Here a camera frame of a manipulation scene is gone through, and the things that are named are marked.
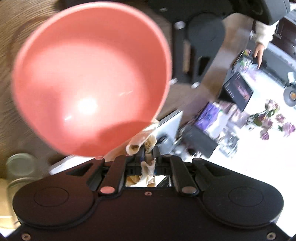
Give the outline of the black tablet screen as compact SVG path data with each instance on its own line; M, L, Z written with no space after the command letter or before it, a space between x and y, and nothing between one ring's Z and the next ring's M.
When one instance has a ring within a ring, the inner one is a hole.
M218 99L234 103L240 111L244 111L252 95L252 88L239 72L235 72L225 79Z

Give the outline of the woman in white fluffy sweater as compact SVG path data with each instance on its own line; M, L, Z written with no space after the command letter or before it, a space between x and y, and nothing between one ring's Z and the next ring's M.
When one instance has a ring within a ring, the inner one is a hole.
M269 42L273 40L273 34L275 33L278 21L273 25L266 25L262 22L255 21L255 48L253 56L257 59L258 68L262 64L262 58L264 50L267 48Z

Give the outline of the glass jar with lid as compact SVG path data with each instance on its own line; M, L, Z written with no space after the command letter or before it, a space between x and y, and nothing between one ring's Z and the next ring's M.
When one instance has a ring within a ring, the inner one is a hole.
M27 153L12 155L6 161L6 177L8 187L6 189L9 210L13 229L20 226L20 223L13 210L13 198L16 192L23 186L42 178L42 173L37 165L37 159Z

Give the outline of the coral pink footed bowl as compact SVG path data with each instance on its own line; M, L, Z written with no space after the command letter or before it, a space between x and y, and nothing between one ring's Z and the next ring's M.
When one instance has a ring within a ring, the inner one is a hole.
M170 88L171 52L148 15L96 2L63 10L24 42L11 73L18 112L65 155L104 156L149 126Z

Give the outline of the pink roses in vase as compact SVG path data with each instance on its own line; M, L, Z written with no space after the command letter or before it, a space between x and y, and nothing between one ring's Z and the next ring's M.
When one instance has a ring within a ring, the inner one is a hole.
M270 99L265 103L263 111L248 117L246 124L250 126L250 130L252 128L260 128L259 136L264 141L269 140L272 130L279 131L283 133L284 137L288 137L295 133L295 125L288 122L279 111L280 106Z

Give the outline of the black power bank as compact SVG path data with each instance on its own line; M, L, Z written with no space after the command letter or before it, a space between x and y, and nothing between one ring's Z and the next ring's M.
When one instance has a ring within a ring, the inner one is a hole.
M200 152L207 158L211 157L214 150L218 147L217 142L193 125L186 125L181 136L187 147Z

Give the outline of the brown paper towel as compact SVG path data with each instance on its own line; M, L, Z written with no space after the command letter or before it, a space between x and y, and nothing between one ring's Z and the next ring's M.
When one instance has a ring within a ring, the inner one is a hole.
M136 134L128 143L125 150L128 155L139 154L144 147L144 160L140 162L140 175L132 175L126 178L127 187L155 187L154 170L156 158L152 156L152 149L157 143L153 132L159 126L159 121L153 119L149 126Z

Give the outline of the purple tissue pack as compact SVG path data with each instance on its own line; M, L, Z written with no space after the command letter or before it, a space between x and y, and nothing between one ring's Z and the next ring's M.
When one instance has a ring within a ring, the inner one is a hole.
M195 121L194 125L205 132L214 124L220 112L221 108L219 105L216 103L208 103Z

